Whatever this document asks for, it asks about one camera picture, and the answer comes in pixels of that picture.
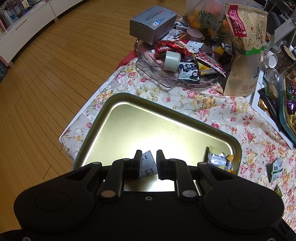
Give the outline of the bag of oranges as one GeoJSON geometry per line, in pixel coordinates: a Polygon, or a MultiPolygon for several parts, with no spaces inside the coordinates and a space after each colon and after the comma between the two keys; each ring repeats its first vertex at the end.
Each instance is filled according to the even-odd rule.
{"type": "Polygon", "coordinates": [[[204,36],[218,37],[229,34],[225,4],[228,1],[186,1],[184,21],[191,29],[199,30],[204,36]]]}

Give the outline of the empty gold tin tray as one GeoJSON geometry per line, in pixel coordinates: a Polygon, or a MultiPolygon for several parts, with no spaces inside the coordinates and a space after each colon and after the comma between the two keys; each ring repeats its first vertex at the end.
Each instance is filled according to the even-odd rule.
{"type": "Polygon", "coordinates": [[[92,162],[111,165],[133,158],[137,150],[162,150],[168,159],[197,166],[212,147],[234,157],[238,174],[242,149],[236,138],[199,120],[128,93],[110,97],[94,119],[74,161],[78,169],[92,162]]]}

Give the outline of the grey cardboard box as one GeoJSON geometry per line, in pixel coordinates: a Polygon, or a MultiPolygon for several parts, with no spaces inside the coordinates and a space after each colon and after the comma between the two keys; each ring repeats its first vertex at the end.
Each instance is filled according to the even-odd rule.
{"type": "Polygon", "coordinates": [[[177,14],[162,6],[153,6],[130,19],[129,34],[153,45],[175,24],[177,14]]]}

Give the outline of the silver yellow-green snack packet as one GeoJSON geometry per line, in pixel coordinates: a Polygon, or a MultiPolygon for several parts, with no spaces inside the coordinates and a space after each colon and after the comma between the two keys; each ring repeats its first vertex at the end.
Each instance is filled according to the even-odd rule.
{"type": "Polygon", "coordinates": [[[234,156],[226,154],[212,146],[208,147],[207,163],[215,167],[232,172],[234,156]]]}

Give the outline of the gold tin tray with snacks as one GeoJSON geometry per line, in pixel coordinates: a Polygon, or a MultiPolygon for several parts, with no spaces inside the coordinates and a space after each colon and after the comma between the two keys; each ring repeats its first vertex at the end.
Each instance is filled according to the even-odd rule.
{"type": "Polygon", "coordinates": [[[295,78],[284,74],[280,79],[280,123],[295,147],[295,78]]]}

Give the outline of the white tv cabinet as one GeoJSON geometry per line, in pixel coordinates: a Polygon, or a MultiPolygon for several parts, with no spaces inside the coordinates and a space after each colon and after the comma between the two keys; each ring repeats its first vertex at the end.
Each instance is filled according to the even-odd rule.
{"type": "Polygon", "coordinates": [[[13,65],[13,58],[22,47],[51,21],[81,1],[39,1],[31,10],[1,33],[1,61],[13,65]]]}

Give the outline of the red snack packet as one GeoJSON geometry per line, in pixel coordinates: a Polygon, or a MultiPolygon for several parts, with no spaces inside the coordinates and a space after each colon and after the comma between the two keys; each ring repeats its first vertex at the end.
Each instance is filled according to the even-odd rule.
{"type": "Polygon", "coordinates": [[[155,44],[155,53],[157,57],[165,56],[167,51],[180,53],[183,56],[191,56],[195,51],[183,41],[160,40],[155,44]]]}

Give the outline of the floral tablecloth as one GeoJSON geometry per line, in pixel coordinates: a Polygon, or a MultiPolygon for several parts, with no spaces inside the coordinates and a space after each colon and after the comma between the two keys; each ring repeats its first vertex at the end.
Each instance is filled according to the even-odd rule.
{"type": "Polygon", "coordinates": [[[95,117],[113,94],[127,92],[154,101],[233,135],[241,144],[239,176],[268,187],[279,188],[285,206],[283,219],[295,228],[295,149],[244,97],[222,94],[214,84],[203,90],[166,89],[137,69],[131,60],[116,70],[76,114],[59,138],[65,152],[75,159],[95,117]],[[280,178],[269,183],[266,165],[283,159],[280,178]]]}

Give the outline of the white barcode snack packet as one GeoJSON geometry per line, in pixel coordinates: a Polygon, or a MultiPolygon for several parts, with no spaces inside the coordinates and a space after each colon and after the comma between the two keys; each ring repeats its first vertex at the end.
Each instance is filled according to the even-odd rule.
{"type": "Polygon", "coordinates": [[[156,162],[152,156],[151,151],[142,154],[142,167],[140,177],[145,178],[156,175],[158,173],[156,162]]]}

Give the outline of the white jar lid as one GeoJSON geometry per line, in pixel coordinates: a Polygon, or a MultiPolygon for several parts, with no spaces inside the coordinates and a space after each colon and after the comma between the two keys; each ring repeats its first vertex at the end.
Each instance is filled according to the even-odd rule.
{"type": "Polygon", "coordinates": [[[269,67],[269,68],[275,68],[277,63],[278,63],[278,58],[276,56],[276,54],[274,54],[273,52],[269,51],[268,53],[266,53],[264,55],[263,58],[264,64],[269,67]]]}

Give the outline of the white green triangular packet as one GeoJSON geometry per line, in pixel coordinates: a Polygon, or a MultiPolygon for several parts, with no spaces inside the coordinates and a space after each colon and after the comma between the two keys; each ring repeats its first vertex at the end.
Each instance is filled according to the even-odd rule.
{"type": "Polygon", "coordinates": [[[267,177],[269,183],[274,182],[276,179],[280,178],[281,173],[283,171],[283,159],[282,157],[278,157],[272,163],[266,165],[267,169],[267,177]]]}

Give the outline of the kraft paper cereal bag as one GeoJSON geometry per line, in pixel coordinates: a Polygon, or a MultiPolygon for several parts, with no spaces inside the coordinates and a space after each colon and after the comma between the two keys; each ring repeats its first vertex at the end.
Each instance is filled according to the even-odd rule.
{"type": "Polygon", "coordinates": [[[245,97],[256,89],[265,49],[268,13],[258,8],[229,3],[225,5],[225,13],[235,57],[224,94],[245,97]]]}

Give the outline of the clear glass dish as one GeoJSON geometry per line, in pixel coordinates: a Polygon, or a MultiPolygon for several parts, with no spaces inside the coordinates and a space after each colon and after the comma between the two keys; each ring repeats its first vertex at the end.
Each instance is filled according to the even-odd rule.
{"type": "Polygon", "coordinates": [[[210,87],[224,79],[224,76],[220,73],[200,76],[198,69],[194,70],[196,79],[180,78],[179,66],[182,64],[180,53],[169,52],[165,53],[163,57],[157,58],[153,53],[154,46],[140,39],[136,40],[134,48],[138,54],[137,69],[166,88],[178,86],[197,90],[210,87]]]}

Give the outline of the clear tape roll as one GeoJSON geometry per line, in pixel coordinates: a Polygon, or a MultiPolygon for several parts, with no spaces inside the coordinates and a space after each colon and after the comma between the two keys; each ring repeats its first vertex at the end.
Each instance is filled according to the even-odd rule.
{"type": "Polygon", "coordinates": [[[180,53],[167,51],[163,69],[166,71],[176,72],[178,70],[180,60],[180,53]]]}

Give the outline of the blueberry snack packet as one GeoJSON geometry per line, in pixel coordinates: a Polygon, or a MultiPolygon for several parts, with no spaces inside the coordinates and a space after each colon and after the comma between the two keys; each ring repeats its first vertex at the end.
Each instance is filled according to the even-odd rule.
{"type": "Polygon", "coordinates": [[[181,62],[179,64],[178,80],[199,83],[198,66],[193,62],[181,62]]]}

